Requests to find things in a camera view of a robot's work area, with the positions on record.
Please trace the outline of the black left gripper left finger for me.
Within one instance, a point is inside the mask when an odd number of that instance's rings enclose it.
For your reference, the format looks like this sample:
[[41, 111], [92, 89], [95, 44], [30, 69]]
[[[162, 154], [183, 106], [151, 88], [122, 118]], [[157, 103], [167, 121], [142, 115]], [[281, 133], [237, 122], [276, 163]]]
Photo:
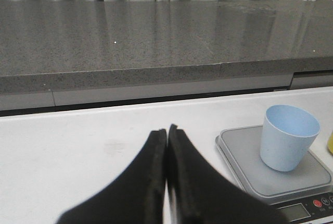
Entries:
[[107, 187], [63, 213], [58, 223], [162, 223], [167, 133], [151, 131], [129, 166]]

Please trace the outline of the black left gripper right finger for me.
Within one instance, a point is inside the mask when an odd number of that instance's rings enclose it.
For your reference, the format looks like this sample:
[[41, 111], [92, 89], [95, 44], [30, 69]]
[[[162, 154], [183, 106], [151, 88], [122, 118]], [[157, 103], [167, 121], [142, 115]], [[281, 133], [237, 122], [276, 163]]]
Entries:
[[184, 130], [171, 125], [167, 182], [177, 223], [287, 223], [275, 208], [248, 195], [218, 173]]

